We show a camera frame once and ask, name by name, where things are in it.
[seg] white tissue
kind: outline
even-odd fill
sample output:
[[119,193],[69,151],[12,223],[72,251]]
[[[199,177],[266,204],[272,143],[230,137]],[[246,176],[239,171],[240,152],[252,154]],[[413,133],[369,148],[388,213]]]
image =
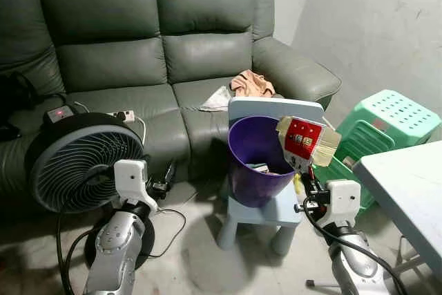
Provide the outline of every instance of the white tissue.
[[199,107],[199,110],[205,112],[227,111],[230,99],[229,91],[225,86],[222,86]]

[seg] stool leg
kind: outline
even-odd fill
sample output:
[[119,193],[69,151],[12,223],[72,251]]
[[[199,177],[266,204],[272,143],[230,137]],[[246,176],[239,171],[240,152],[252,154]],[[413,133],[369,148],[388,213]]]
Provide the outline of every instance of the stool leg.
[[270,245],[273,251],[281,256],[287,255],[294,234],[295,228],[281,226],[275,236],[271,239]]
[[221,249],[227,250],[232,248],[235,242],[237,226],[238,223],[234,219],[232,219],[231,216],[227,216],[227,219],[224,222],[216,239],[216,242]]
[[218,193],[219,197],[223,200],[229,198],[229,177],[226,175],[224,181],[222,182],[220,192]]

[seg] gray floor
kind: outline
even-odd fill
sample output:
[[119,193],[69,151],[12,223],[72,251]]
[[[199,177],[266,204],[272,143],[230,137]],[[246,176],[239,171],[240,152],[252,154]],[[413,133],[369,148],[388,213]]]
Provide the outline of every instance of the gray floor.
[[[186,227],[163,257],[148,260],[137,271],[135,295],[340,293],[337,289],[304,286],[306,278],[333,280],[327,246],[306,220],[298,227],[284,258],[270,251],[268,242],[275,229],[268,227],[242,226],[235,247],[220,250],[214,238],[226,207],[217,199],[217,190],[216,181],[176,184],[162,206],[184,213]],[[66,223],[73,230],[63,234],[65,253],[74,238],[98,217],[97,213],[69,217]],[[62,294],[52,235],[54,222],[46,218],[0,229],[0,295]],[[174,214],[159,213],[153,217],[153,224],[157,234],[153,253],[158,253],[182,220]],[[358,226],[367,232],[372,248],[394,264],[400,233],[382,210],[374,207],[361,217]],[[81,294],[88,271],[82,249],[83,243],[74,253],[70,274],[76,294]],[[441,289],[425,265],[419,271],[425,282],[413,271],[403,274],[410,294],[431,294],[426,287]]]

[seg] wire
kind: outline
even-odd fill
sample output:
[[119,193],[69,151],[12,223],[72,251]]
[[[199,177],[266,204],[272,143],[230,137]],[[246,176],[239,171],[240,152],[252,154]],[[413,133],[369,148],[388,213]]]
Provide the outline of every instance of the wire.
[[75,247],[78,245],[78,243],[82,240],[82,238],[86,237],[89,234],[92,234],[98,230],[100,230],[102,226],[89,229],[88,231],[85,231],[84,233],[81,233],[72,243],[72,245],[69,248],[68,255],[66,256],[66,261],[64,263],[64,278],[66,278],[67,284],[70,286],[70,260],[72,259],[72,254],[74,253]]
[[329,120],[327,120],[325,117],[323,117],[323,120],[325,124],[328,125],[329,128],[335,130],[335,128],[333,127],[332,123]]
[[82,108],[84,108],[84,110],[85,110],[87,113],[90,113],[89,108],[88,108],[86,105],[84,105],[84,104],[82,104],[82,103],[80,103],[80,102],[74,102],[74,104],[75,104],[75,105],[78,105],[78,106],[81,106]]
[[44,100],[49,99],[49,98],[53,98],[53,97],[58,97],[63,102],[63,105],[66,105],[66,97],[62,93],[51,93],[49,95],[44,95],[42,97]]
[[368,256],[372,260],[374,260],[376,263],[378,263],[380,266],[382,266],[385,270],[387,270],[388,273],[391,274],[393,280],[394,280],[394,286],[396,287],[396,290],[401,295],[407,295],[407,291],[405,289],[405,286],[402,282],[402,280],[394,273],[392,267],[390,264],[388,264],[385,260],[382,258],[376,256],[375,254],[371,253],[368,250],[363,249],[362,247],[359,247],[358,245],[355,245],[354,243],[351,243],[349,241],[343,240],[342,238],[339,238],[328,231],[324,230],[321,226],[318,225],[318,223],[313,219],[313,217],[308,212],[308,209],[306,208],[307,202],[310,200],[310,197],[307,196],[304,201],[302,202],[302,205],[304,207],[304,212],[307,217],[307,219],[310,221],[310,223],[315,227],[323,236],[326,236],[328,238],[331,238],[332,240],[336,241],[337,243],[340,243],[346,247],[350,247],[356,251],[359,251],[360,253]]
[[66,268],[66,264],[63,260],[63,252],[61,251],[61,219],[63,218],[63,215],[66,212],[66,209],[68,207],[68,203],[72,200],[73,196],[76,194],[77,190],[79,188],[81,188],[84,184],[86,184],[90,179],[96,177],[97,175],[99,175],[100,173],[96,173],[93,174],[91,176],[88,176],[86,179],[84,179],[75,190],[73,190],[68,197],[66,198],[66,201],[63,203],[63,205],[61,206],[61,209],[58,213],[58,217],[57,217],[57,229],[55,232],[55,240],[57,243],[57,260],[58,260],[58,268],[60,271],[60,277],[61,277],[61,283],[63,285],[63,289],[65,291],[65,293],[67,293],[67,295],[74,295],[74,292],[72,290],[72,286],[69,282],[68,279],[66,279],[66,273],[65,273],[65,268]]
[[146,122],[144,122],[144,120],[140,117],[136,117],[137,120],[139,122],[141,122],[143,124],[143,140],[142,140],[142,144],[144,145],[144,142],[146,141],[146,134],[147,134],[147,126],[146,126]]
[[181,216],[181,218],[183,219],[183,223],[182,223],[181,228],[175,233],[175,235],[172,237],[172,240],[169,242],[169,244],[167,245],[166,249],[164,249],[161,254],[151,255],[151,254],[148,254],[148,253],[140,252],[140,256],[148,256],[148,257],[151,257],[151,258],[159,258],[159,257],[163,256],[167,252],[167,250],[169,250],[169,248],[171,247],[173,241],[175,241],[177,236],[182,232],[182,230],[184,229],[184,226],[186,226],[187,219],[186,219],[186,216],[184,214],[182,214],[181,212],[179,212],[177,210],[174,210],[174,209],[160,209],[160,212],[165,212],[165,211],[174,212],[174,213],[179,214]]

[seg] stacked stools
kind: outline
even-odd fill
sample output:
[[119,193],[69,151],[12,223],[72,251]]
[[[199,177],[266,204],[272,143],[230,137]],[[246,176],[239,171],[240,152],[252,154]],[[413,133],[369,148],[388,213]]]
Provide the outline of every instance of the stacked stools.
[[[358,181],[351,166],[364,155],[426,143],[441,118],[396,91],[383,90],[359,102],[336,129],[342,140],[328,167],[314,167],[321,183],[327,180]],[[361,185],[361,210],[374,202]]]

